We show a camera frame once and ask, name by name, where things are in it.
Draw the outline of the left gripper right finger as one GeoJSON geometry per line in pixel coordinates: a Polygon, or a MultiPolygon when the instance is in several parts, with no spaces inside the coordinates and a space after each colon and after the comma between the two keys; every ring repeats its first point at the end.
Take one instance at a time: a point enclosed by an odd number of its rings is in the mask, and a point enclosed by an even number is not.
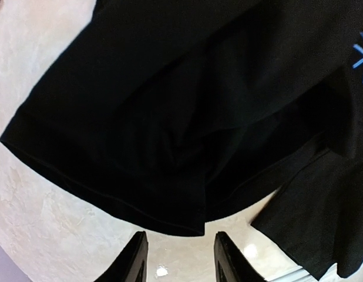
{"type": "Polygon", "coordinates": [[[219,231],[215,236],[214,262],[218,282],[263,281],[226,232],[219,231]]]}

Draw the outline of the black garment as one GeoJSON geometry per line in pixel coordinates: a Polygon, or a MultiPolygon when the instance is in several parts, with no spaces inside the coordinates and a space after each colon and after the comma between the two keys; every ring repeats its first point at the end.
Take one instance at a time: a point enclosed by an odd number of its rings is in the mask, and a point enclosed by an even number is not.
{"type": "Polygon", "coordinates": [[[252,225],[320,279],[363,262],[363,1],[97,1],[0,137],[118,219],[252,225]]]}

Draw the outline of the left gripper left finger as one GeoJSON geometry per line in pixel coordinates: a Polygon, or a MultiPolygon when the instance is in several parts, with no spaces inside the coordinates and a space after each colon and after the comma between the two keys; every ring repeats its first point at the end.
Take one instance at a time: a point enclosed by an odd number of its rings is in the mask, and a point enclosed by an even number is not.
{"type": "Polygon", "coordinates": [[[137,231],[109,268],[95,282],[145,282],[149,243],[145,231],[137,231]]]}

